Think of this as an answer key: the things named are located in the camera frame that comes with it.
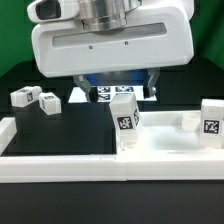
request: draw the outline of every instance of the metal component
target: metal component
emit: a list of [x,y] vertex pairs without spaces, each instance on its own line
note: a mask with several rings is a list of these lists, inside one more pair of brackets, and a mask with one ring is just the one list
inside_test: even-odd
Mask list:
[[103,18],[83,20],[84,29],[89,31],[110,30],[122,27],[127,24],[125,14],[113,15]]
[[123,0],[80,0],[79,19],[101,18],[125,12]]
[[155,95],[156,88],[154,86],[160,75],[159,68],[149,68],[147,70],[148,70],[148,74],[150,75],[150,78],[149,78],[147,86],[143,87],[144,98],[152,97]]
[[81,0],[80,14],[84,29],[102,31],[126,25],[125,12],[137,8],[138,0]]
[[85,75],[73,76],[74,83],[85,93],[88,102],[98,101],[97,87],[92,87]]

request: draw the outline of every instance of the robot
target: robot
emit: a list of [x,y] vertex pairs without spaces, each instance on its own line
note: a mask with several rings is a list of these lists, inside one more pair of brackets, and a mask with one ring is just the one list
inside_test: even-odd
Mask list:
[[28,7],[37,66],[46,77],[73,76],[88,101],[88,74],[148,69],[144,96],[155,94],[159,68],[193,57],[189,21],[195,0],[36,0]]

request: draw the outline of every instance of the white box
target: white box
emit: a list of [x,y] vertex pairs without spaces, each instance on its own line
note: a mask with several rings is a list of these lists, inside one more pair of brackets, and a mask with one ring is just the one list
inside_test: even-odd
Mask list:
[[40,108],[47,114],[61,113],[61,100],[53,93],[41,93],[39,95]]
[[12,138],[15,136],[16,122],[15,118],[6,117],[0,122],[0,155],[8,146]]
[[135,94],[115,95],[110,103],[110,110],[120,142],[127,144],[136,143],[139,110]]
[[12,106],[25,107],[38,100],[42,89],[39,86],[26,86],[10,94]]
[[211,148],[222,148],[224,100],[202,100],[200,143]]

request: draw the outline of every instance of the white container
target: white container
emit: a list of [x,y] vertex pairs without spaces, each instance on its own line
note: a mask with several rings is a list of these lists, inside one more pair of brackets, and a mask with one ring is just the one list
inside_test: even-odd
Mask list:
[[40,86],[26,86],[10,94],[12,106],[25,107],[38,100],[39,94],[42,92]]
[[185,131],[198,131],[200,126],[200,113],[187,112],[183,114],[182,128]]
[[199,131],[184,131],[186,112],[140,112],[135,148],[115,155],[0,157],[0,183],[224,180],[224,150],[202,147]]
[[40,108],[47,114],[61,113],[61,100],[53,93],[41,93],[39,95]]

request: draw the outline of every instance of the white robot body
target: white robot body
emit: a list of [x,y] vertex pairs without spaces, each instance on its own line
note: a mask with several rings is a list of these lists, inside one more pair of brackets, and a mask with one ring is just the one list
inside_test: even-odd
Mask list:
[[37,2],[28,13],[40,22],[32,43],[38,68],[46,77],[181,65],[193,57],[189,20],[194,0],[144,0],[125,13],[126,25],[98,32],[86,30],[83,20],[77,19],[77,2],[68,1],[73,4],[70,11],[64,8],[69,19],[62,10],[61,18],[47,21],[35,17]]

